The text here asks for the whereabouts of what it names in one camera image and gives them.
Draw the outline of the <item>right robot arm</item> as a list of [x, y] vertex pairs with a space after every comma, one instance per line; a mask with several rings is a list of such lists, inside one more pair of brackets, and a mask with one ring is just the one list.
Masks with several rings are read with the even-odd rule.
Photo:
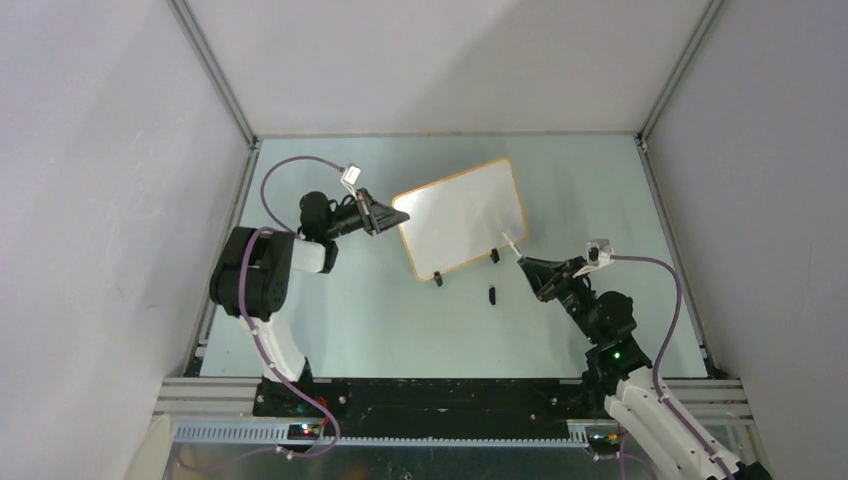
[[603, 253], [550, 261], [522, 255], [517, 264], [537, 300], [557, 301], [592, 347], [581, 377], [581, 402], [596, 418], [610, 416], [648, 455], [664, 479], [768, 479], [759, 462], [745, 463], [712, 436], [673, 394], [658, 368], [669, 340], [649, 358], [633, 336], [631, 297], [617, 291], [597, 294], [588, 275], [615, 261], [648, 263], [665, 269], [674, 282], [671, 329], [682, 310], [681, 281], [666, 262], [652, 257]]

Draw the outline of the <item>silver whiteboard marker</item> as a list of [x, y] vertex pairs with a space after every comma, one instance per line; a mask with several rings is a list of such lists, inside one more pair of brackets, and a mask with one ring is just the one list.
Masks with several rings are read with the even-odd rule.
[[516, 241], [506, 231], [502, 231], [501, 234], [502, 234], [504, 240], [506, 241], [507, 245], [509, 246], [509, 248], [515, 254], [515, 256], [518, 259], [522, 259], [524, 257], [524, 254], [522, 253], [522, 251], [518, 247]]

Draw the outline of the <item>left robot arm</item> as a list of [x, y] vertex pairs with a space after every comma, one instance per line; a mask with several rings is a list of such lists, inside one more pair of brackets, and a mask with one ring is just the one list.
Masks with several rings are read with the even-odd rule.
[[312, 191], [299, 201], [300, 227], [234, 228], [209, 281], [209, 298], [239, 319], [263, 363], [263, 376], [283, 383], [278, 404], [304, 416], [316, 403], [315, 388], [301, 380], [307, 357], [287, 322], [279, 318], [294, 272], [328, 274], [338, 257], [337, 239], [363, 231], [376, 236], [410, 220], [410, 215], [375, 200], [365, 188], [342, 200]]

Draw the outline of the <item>yellow framed whiteboard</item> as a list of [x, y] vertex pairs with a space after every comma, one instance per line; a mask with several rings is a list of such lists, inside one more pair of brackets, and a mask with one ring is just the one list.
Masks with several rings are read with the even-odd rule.
[[492, 248], [509, 247], [529, 234], [526, 209], [513, 162], [498, 158], [395, 196], [391, 207], [410, 220], [399, 226], [413, 275], [432, 280]]

